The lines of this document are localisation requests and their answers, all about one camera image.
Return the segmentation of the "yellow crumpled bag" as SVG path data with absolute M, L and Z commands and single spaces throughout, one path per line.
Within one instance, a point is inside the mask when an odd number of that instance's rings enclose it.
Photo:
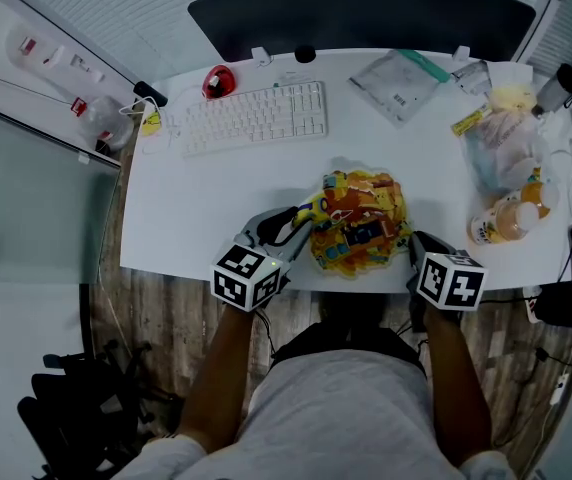
M 530 112 L 537 99 L 530 84 L 517 84 L 492 89 L 489 103 L 494 112 Z

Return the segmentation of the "clear plastic bag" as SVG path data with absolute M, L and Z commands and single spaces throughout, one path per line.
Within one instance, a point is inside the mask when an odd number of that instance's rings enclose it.
M 554 182 L 550 148 L 529 112 L 494 111 L 487 104 L 451 126 L 461 139 L 477 191 L 499 198 L 529 182 Z

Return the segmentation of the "pale orange juice bottle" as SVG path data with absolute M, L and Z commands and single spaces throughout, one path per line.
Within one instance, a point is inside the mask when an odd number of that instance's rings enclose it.
M 539 221 L 539 211 L 534 203 L 504 201 L 473 218 L 468 234 L 478 245 L 514 242 L 524 238 Z

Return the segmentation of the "yellow snack packet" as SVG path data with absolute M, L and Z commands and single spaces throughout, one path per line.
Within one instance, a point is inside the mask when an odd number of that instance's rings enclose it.
M 354 279 L 407 250 L 412 227 L 401 185 L 387 172 L 335 170 L 302 203 L 293 228 L 309 222 L 309 250 L 324 273 Z

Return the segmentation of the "clear water jug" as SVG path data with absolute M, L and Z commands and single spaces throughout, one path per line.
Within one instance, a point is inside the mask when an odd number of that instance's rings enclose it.
M 105 143 L 112 152 L 123 149 L 129 142 L 134 122 L 120 112 L 120 103 L 110 96 L 101 96 L 86 102 L 76 98 L 70 110 L 76 117 L 79 133 L 95 145 Z

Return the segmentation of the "dark orange juice bottle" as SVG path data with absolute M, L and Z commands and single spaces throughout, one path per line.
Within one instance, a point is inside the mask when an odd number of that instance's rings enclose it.
M 533 203 L 537 207 L 539 218 L 544 219 L 556 209 L 560 192 L 552 182 L 535 181 L 522 187 L 520 198 L 523 202 Z

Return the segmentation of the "white crumpled paper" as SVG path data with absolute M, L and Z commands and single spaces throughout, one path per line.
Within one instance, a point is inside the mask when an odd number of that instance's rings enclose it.
M 493 89 L 528 86 L 533 80 L 533 67 L 516 62 L 487 62 L 489 79 Z

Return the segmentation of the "person's black shorts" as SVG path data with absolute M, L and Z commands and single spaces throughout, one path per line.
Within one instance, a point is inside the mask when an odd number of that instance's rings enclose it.
M 298 357 L 339 350 L 376 353 L 399 359 L 426 374 L 419 353 L 390 328 L 352 326 L 326 321 L 312 324 L 272 356 L 272 364 Z

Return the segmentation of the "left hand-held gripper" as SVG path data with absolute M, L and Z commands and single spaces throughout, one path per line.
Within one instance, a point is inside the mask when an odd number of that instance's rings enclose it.
M 210 290 L 217 299 L 252 312 L 280 290 L 283 276 L 306 245 L 314 227 L 305 220 L 289 235 L 285 252 L 278 241 L 297 215 L 296 206 L 277 208 L 251 219 L 224 242 L 210 267 Z

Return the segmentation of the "grey zip bag teal strip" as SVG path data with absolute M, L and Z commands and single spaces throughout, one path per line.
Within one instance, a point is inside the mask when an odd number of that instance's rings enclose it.
M 407 124 L 451 80 L 451 75 L 415 50 L 395 49 L 367 65 L 349 87 L 396 128 Z

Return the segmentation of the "white extension socket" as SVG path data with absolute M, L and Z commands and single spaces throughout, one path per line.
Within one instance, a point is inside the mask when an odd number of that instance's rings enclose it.
M 550 406 L 555 406 L 555 405 L 560 403 L 561 398 L 564 394 L 565 388 L 568 384 L 569 378 L 570 378 L 569 373 L 562 373 L 558 377 L 555 388 L 551 394 L 551 398 L 549 401 Z

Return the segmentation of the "black box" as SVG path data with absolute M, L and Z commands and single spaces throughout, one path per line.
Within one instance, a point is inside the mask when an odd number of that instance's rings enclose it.
M 545 285 L 537 297 L 534 314 L 546 324 L 572 328 L 571 283 Z

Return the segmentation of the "white keyboard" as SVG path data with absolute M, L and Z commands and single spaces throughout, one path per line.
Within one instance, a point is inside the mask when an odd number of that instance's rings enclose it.
M 196 156 L 230 149 L 324 137 L 325 87 L 320 81 L 271 87 L 187 107 L 180 152 Z

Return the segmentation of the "grey water bottle black lid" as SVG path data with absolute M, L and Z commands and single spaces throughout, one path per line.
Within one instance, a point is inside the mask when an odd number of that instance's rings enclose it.
M 572 104 L 572 65 L 563 63 L 536 95 L 532 114 L 540 118 Z

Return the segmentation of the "person's right forearm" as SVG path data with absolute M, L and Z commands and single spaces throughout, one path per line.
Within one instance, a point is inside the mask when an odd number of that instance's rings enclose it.
M 429 305 L 423 317 L 432 369 L 437 443 L 456 467 L 491 449 L 492 422 L 460 328 Z

